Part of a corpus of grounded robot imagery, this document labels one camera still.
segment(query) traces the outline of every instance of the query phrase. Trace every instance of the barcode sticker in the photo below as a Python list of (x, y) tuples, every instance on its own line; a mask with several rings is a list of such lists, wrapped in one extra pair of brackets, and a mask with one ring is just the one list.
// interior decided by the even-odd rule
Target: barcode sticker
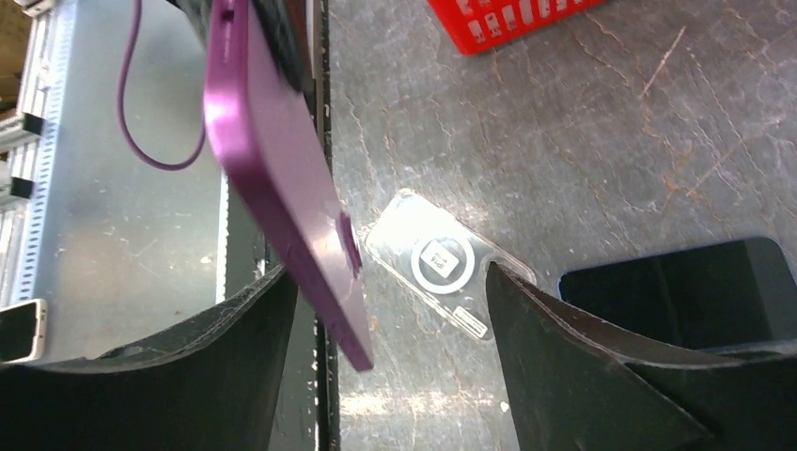
[(460, 264), (460, 260), (448, 252), (439, 242), (432, 240), (421, 253), (421, 259), (435, 272), (448, 278), (451, 272)]
[(461, 305), (457, 305), (453, 315), (465, 329), (473, 333), (476, 337), (483, 338), (484, 334), (487, 333), (487, 325), (471, 315), (471, 312), (462, 308)]

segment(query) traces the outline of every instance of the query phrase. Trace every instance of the scratched floor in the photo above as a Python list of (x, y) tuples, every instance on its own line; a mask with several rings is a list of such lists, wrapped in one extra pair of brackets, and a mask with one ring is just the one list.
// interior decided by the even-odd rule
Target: scratched floor
[[(754, 235), (795, 268), (797, 1), (611, 0), (476, 58), (426, 2), (330, 3), (336, 182), (361, 238), (412, 188), (551, 292), (575, 268)], [(510, 448), (480, 388), (499, 370), (420, 327), (371, 260), (365, 278), (377, 364), (341, 365), (342, 448)]]

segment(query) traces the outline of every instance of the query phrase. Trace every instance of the phone screen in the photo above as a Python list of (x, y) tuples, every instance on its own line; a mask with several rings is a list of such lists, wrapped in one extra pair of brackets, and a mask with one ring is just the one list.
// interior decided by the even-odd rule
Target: phone screen
[(732, 241), (569, 272), (563, 301), (692, 350), (797, 338), (797, 287), (777, 243)]
[(36, 303), (0, 312), (0, 362), (27, 357), (33, 352), (36, 335)]

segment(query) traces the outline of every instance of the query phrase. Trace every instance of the phone case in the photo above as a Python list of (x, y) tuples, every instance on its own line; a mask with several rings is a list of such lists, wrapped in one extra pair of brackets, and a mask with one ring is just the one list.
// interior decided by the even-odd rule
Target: phone case
[(410, 190), (399, 191), (384, 210), (366, 249), (429, 308), (482, 343), (493, 339), (485, 295), (489, 263), (498, 261), (536, 283), (517, 258)]
[(249, 0), (213, 2), (204, 111), (216, 159), (358, 371), (373, 367), (362, 260), (304, 97)]

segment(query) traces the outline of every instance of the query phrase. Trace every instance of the label sticker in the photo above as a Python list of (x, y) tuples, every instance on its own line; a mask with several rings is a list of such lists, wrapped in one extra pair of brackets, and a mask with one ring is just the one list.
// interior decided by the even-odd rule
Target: label sticker
[(531, 0), (521, 0), (521, 18), (525, 25), (534, 22), (534, 15), (531, 12)]
[(471, 34), (474, 36), (476, 44), (481, 44), (487, 40), (487, 38), (484, 37), (484, 32), (481, 30), (481, 24), (478, 21), (469, 22), (468, 28), (471, 30)]
[(443, 278), (448, 278), (451, 272), (460, 264), (460, 260), (448, 252), (442, 244), (432, 240), (421, 253), (421, 259)]
[(490, 34), (493, 38), (501, 36), (501, 25), (498, 24), (498, 16), (496, 16), (494, 12), (485, 14), (484, 22), (486, 22), (487, 27), (490, 28)]
[(457, 0), (457, 3), (460, 5), (460, 11), (462, 11), (462, 14), (466, 16), (473, 14), (473, 8), (471, 8), (470, 0)]
[(467, 330), (478, 338), (484, 337), (484, 334), (487, 333), (487, 325), (471, 315), (471, 312), (462, 308), (461, 305), (454, 309), (453, 315)]
[(504, 22), (507, 23), (507, 30), (513, 31), (518, 27), (518, 23), (515, 22), (515, 10), (512, 5), (506, 5), (501, 9), (501, 12), (504, 13)]

